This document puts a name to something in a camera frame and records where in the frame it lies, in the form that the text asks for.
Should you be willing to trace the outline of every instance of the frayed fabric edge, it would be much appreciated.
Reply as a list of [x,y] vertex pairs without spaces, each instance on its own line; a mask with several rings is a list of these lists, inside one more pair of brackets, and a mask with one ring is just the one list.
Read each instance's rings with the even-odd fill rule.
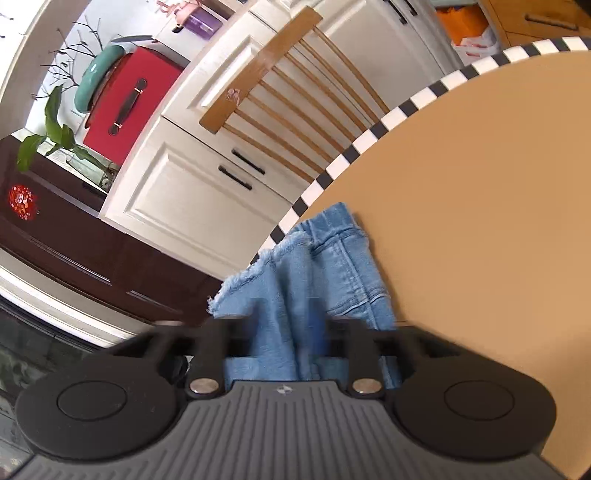
[[279,242],[273,249],[266,249],[259,252],[259,259],[249,265],[249,267],[228,277],[224,280],[222,288],[217,292],[216,296],[212,299],[208,298],[207,311],[210,315],[214,315],[218,305],[227,296],[235,290],[241,288],[244,284],[259,277],[264,267],[271,262],[278,261],[281,257],[291,252],[295,247],[311,247],[312,238],[306,232],[295,231],[287,235],[281,242]]

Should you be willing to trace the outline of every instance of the red sticker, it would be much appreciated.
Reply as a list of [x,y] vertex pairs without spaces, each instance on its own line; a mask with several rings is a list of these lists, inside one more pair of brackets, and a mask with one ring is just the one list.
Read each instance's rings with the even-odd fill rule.
[[22,220],[33,220],[37,214],[33,192],[24,185],[14,185],[10,189],[8,201],[10,207]]

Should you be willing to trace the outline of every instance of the plant leaf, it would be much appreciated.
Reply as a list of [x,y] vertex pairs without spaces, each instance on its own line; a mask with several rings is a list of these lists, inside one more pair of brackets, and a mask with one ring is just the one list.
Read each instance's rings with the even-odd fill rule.
[[45,128],[47,135],[54,143],[61,142],[61,127],[57,123],[57,112],[61,105],[62,85],[57,85],[49,94],[47,104],[45,105]]
[[27,171],[31,166],[33,157],[37,153],[39,145],[41,145],[47,137],[45,135],[30,135],[22,141],[17,155],[17,169],[18,171]]
[[57,145],[53,146],[53,147],[52,147],[52,148],[49,150],[49,152],[47,152],[47,153],[45,154],[45,156],[46,156],[46,157],[49,157],[49,155],[51,155],[52,153],[55,153],[55,152],[57,152],[58,150],[61,150],[62,148],[63,148],[63,147],[62,147],[60,144],[57,144]]
[[93,155],[91,155],[87,149],[81,147],[80,145],[74,145],[71,148],[71,151],[74,152],[76,157],[78,157],[79,159],[86,160],[86,161],[92,163],[95,167],[99,168],[102,171],[107,171],[106,166],[104,166],[97,158],[95,158]]
[[66,150],[70,150],[76,143],[74,142],[74,132],[66,124],[61,126],[61,142]]

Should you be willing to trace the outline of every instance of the jeans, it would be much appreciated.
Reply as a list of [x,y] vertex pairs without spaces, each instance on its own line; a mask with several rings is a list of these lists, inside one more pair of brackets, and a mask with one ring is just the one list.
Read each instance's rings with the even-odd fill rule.
[[[368,239],[343,203],[295,226],[273,250],[228,278],[209,310],[214,317],[246,315],[262,299],[252,356],[226,360],[234,380],[338,380],[347,360],[316,355],[315,332],[324,316],[310,311],[318,298],[329,316],[394,328],[390,297],[369,253]],[[380,359],[386,388],[398,384],[393,358]]]

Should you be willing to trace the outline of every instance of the black handle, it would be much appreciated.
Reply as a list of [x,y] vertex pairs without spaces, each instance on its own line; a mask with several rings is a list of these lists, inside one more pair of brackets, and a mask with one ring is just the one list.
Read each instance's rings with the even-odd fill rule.
[[242,160],[246,165],[249,165],[250,167],[254,168],[261,175],[264,175],[266,173],[265,170],[255,165],[253,162],[248,160],[244,155],[242,155],[239,151],[236,151],[234,148],[232,149],[232,154],[240,158],[240,160]]
[[235,182],[238,182],[240,185],[242,185],[244,188],[246,188],[247,190],[252,190],[252,185],[250,183],[246,183],[245,181],[242,181],[241,179],[239,179],[238,177],[235,177],[234,175],[232,175],[230,172],[228,172],[226,170],[226,167],[220,165],[217,168],[219,171],[221,171],[224,175],[227,175],[228,177],[230,177],[232,180],[234,180]]
[[413,5],[411,2],[409,2],[408,0],[404,0],[404,3],[408,5],[408,8],[410,9],[410,14],[414,17],[416,17],[418,15],[417,11],[414,9]]
[[557,20],[552,20],[550,18],[536,18],[536,17],[532,17],[530,14],[525,14],[525,21],[526,22],[532,22],[532,23],[539,23],[542,25],[549,25],[551,27],[559,27],[559,28],[565,28],[566,30],[572,30],[573,32],[576,32],[579,30],[579,26],[577,24],[567,24],[567,23],[562,23],[560,21]]
[[138,101],[139,96],[142,94],[142,92],[146,89],[147,86],[148,81],[146,79],[139,79],[136,82],[133,91],[128,95],[125,102],[121,106],[121,109],[119,110],[119,114],[117,115],[115,122],[109,128],[109,135],[117,135],[119,133],[119,130],[123,126],[123,123],[125,122],[125,120],[127,120],[129,114],[134,109],[135,102]]
[[408,20],[406,18],[404,18],[404,15],[402,14],[402,12],[398,9],[398,7],[396,5],[394,5],[390,0],[384,0],[384,2],[386,2],[389,6],[391,6],[394,11],[398,14],[398,19],[400,20],[400,23],[402,25],[406,25],[408,23]]

